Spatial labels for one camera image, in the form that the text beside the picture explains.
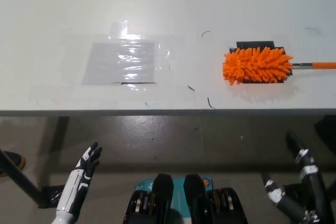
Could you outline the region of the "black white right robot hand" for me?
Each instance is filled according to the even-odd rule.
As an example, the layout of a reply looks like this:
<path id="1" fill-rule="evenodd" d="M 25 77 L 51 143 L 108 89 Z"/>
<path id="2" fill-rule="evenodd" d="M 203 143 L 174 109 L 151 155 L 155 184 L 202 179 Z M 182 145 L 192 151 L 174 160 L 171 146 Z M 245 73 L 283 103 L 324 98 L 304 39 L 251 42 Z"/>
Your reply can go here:
<path id="1" fill-rule="evenodd" d="M 270 201 L 295 223 L 335 223 L 331 201 L 322 174 L 310 150 L 295 133 L 286 133 L 286 144 L 299 167 L 305 206 L 299 204 L 282 190 L 269 174 L 261 175 Z"/>

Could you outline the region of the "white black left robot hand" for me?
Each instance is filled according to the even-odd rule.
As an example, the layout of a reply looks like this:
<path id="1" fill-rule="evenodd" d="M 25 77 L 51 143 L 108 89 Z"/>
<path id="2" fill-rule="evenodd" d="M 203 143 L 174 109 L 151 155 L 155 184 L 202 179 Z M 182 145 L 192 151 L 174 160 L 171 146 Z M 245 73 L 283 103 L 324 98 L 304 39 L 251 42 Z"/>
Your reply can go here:
<path id="1" fill-rule="evenodd" d="M 86 198 L 102 147 L 94 142 L 80 157 L 75 168 L 71 171 L 58 202 L 56 213 L 68 214 L 72 221 L 77 221 L 81 207 Z"/>

